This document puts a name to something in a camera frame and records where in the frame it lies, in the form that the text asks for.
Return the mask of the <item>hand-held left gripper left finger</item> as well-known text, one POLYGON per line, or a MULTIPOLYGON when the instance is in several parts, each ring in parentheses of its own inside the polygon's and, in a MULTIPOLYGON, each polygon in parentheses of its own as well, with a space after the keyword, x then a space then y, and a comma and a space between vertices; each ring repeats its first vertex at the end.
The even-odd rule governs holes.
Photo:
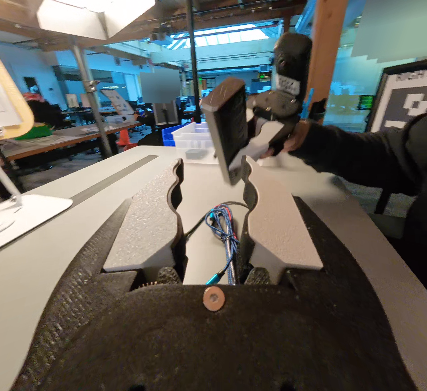
POLYGON ((172 160, 132 197, 106 258, 105 272, 142 271, 156 280, 165 267, 185 275, 185 237, 177 208, 182 202, 184 162, 172 160))

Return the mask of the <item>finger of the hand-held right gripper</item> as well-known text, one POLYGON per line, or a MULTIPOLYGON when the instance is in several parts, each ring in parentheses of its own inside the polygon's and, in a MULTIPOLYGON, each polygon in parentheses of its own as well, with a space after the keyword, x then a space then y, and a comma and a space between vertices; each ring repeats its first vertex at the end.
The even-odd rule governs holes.
POLYGON ((229 165, 229 183, 236 184, 241 179, 242 162, 245 157, 257 161, 272 147, 275 137, 281 138, 284 124, 274 121, 266 122, 257 136, 250 138, 246 146, 241 148, 229 165))

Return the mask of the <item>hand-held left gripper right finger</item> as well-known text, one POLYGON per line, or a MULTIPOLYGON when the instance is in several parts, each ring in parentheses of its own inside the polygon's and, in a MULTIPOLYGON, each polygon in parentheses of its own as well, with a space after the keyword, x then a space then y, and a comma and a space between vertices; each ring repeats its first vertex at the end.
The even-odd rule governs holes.
POLYGON ((279 283, 287 269, 321 271, 323 262, 286 185, 250 157, 242 158, 241 173, 248 206, 243 261, 267 270, 271 283, 279 283))

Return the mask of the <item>black usb hub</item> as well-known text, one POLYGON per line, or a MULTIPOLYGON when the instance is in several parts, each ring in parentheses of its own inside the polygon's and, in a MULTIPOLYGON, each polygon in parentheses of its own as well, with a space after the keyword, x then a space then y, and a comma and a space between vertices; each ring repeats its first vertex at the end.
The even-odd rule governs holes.
POLYGON ((209 128, 216 158, 224 181, 234 186, 241 178, 240 162, 230 166, 248 143, 245 82, 228 77, 201 99, 201 109, 209 128))

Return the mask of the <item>clear plastic bin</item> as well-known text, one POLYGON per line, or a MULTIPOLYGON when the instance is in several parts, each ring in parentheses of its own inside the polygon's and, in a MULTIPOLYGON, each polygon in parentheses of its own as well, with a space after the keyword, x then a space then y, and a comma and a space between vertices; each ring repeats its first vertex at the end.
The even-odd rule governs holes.
POLYGON ((172 133, 175 148, 179 157, 185 163, 193 164, 218 164, 214 144, 211 138, 207 122, 189 123, 185 127, 172 133), (185 159, 185 151, 188 149, 207 149, 209 153, 200 161, 188 161, 185 159))

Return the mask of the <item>blue plastic bin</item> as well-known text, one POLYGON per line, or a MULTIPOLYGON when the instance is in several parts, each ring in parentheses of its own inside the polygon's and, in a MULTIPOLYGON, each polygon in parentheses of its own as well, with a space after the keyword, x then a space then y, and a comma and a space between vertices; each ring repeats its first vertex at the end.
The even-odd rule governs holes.
POLYGON ((165 147, 175 147, 175 141, 174 141, 172 133, 181 129, 182 127, 185 127, 185 126, 186 126, 185 124, 184 125, 182 124, 182 125, 163 128, 161 130, 163 145, 165 147))

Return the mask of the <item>person's right forearm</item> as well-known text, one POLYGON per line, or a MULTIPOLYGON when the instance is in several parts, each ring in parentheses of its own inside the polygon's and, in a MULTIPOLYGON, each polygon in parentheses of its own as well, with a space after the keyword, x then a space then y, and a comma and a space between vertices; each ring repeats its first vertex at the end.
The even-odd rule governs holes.
POLYGON ((291 155, 317 172, 368 187, 426 198, 427 117, 402 129, 351 133, 311 122, 302 146, 291 155))

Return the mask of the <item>person's right hand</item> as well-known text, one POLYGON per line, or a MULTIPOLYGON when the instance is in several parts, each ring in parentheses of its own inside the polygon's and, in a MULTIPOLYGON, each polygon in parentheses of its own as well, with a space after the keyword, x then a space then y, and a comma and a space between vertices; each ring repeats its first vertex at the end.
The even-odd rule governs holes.
POLYGON ((307 134, 311 127, 311 121, 308 119, 300 120, 291 135, 287 138, 284 143, 284 147, 281 150, 282 153, 293 152, 296 149, 300 148, 305 141, 307 134))

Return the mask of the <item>grey monitor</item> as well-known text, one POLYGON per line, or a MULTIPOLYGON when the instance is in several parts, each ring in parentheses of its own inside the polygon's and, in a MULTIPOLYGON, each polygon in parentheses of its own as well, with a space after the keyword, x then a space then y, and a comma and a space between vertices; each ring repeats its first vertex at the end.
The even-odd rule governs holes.
POLYGON ((153 103, 152 109, 156 126, 166 126, 180 123, 175 100, 172 100, 168 103, 153 103))

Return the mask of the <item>white document stand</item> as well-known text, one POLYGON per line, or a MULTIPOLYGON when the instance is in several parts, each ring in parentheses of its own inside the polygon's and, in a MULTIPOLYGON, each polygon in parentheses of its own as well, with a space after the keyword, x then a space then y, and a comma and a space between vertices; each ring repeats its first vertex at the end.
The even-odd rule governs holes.
POLYGON ((0 202, 0 247, 16 241, 30 231, 71 208, 73 201, 67 198, 21 194, 0 170, 1 189, 7 197, 0 202))

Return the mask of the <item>work table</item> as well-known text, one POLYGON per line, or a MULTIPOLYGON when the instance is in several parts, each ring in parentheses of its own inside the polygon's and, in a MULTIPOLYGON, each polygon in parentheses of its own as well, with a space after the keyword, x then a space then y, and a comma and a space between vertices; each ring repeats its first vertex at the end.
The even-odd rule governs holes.
POLYGON ((36 154, 44 154, 59 148, 74 146, 100 137, 98 127, 94 124, 71 127, 54 131, 52 135, 47 137, 1 141, 1 153, 12 161, 36 154))

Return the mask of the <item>framed marker sign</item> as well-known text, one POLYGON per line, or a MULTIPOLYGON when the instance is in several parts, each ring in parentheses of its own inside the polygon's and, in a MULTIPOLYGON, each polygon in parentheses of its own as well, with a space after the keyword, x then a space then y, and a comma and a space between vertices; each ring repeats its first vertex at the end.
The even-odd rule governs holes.
POLYGON ((365 132, 402 129, 427 110, 426 58, 383 69, 365 132))

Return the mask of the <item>instruction poster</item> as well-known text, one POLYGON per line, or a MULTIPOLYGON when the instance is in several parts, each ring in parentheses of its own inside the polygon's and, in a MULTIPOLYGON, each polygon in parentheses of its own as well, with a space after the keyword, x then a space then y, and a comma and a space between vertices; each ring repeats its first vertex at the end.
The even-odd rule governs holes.
POLYGON ((135 113, 131 105, 117 92, 117 90, 101 90, 100 92, 108 98, 118 115, 130 116, 135 113))

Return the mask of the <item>green bag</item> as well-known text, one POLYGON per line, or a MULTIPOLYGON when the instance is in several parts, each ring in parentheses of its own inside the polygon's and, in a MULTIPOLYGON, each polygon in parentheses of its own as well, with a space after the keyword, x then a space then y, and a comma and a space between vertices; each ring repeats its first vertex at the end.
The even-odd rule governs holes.
POLYGON ((14 138, 16 141, 45 138, 52 135, 53 126, 47 123, 35 123, 34 126, 22 136, 14 138))

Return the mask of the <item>metal light stand pole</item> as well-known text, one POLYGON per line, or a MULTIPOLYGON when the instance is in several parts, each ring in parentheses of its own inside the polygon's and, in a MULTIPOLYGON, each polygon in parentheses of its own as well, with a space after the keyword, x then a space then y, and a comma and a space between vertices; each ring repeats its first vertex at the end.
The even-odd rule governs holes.
POLYGON ((103 159, 110 158, 113 153, 111 150, 110 142, 108 139, 108 135, 105 130, 105 122, 100 114, 99 108, 101 106, 97 91, 97 83, 93 78, 92 70, 90 69, 88 65, 87 56, 84 52, 84 49, 80 46, 77 37, 76 36, 69 36, 68 37, 69 44, 70 44, 70 50, 72 51, 81 77, 83 81, 83 86, 91 107, 91 111, 93 114, 93 117, 95 119, 95 122, 99 129, 100 139, 101 139, 101 155, 103 159))

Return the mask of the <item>wooden post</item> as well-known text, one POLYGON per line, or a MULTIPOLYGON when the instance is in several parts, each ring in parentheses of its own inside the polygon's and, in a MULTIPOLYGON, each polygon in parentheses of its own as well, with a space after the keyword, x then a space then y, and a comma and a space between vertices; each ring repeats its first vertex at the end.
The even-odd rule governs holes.
POLYGON ((307 92, 314 102, 327 99, 341 38, 348 0, 317 0, 313 24, 313 45, 307 92))

